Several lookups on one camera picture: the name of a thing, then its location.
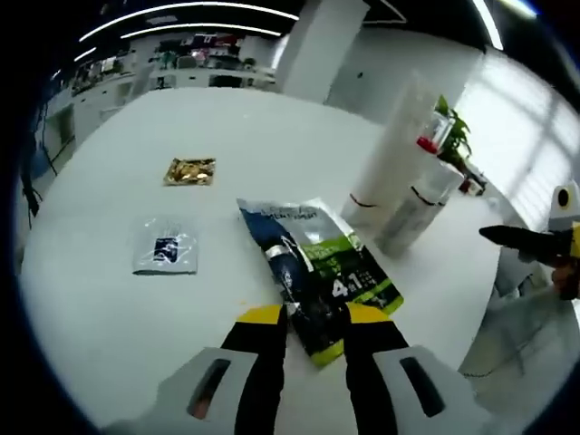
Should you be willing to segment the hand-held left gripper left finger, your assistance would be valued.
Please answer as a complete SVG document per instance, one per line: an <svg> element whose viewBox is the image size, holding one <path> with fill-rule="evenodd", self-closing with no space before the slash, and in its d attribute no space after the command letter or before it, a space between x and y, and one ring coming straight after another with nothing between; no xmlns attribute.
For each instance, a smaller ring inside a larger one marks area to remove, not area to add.
<svg viewBox="0 0 580 435"><path fill-rule="evenodd" d="M154 404L108 434L272 434L284 388L287 315L279 304L240 315L219 347L206 347L159 384Z"/></svg>

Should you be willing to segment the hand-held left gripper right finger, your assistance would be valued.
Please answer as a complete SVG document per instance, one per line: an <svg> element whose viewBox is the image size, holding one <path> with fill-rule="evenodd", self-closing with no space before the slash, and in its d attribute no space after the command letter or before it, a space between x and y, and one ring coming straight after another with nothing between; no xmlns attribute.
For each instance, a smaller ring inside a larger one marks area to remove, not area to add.
<svg viewBox="0 0 580 435"><path fill-rule="evenodd" d="M343 309L346 385L360 434L489 434L491 414L467 379L420 345L409 345L383 311Z"/></svg>

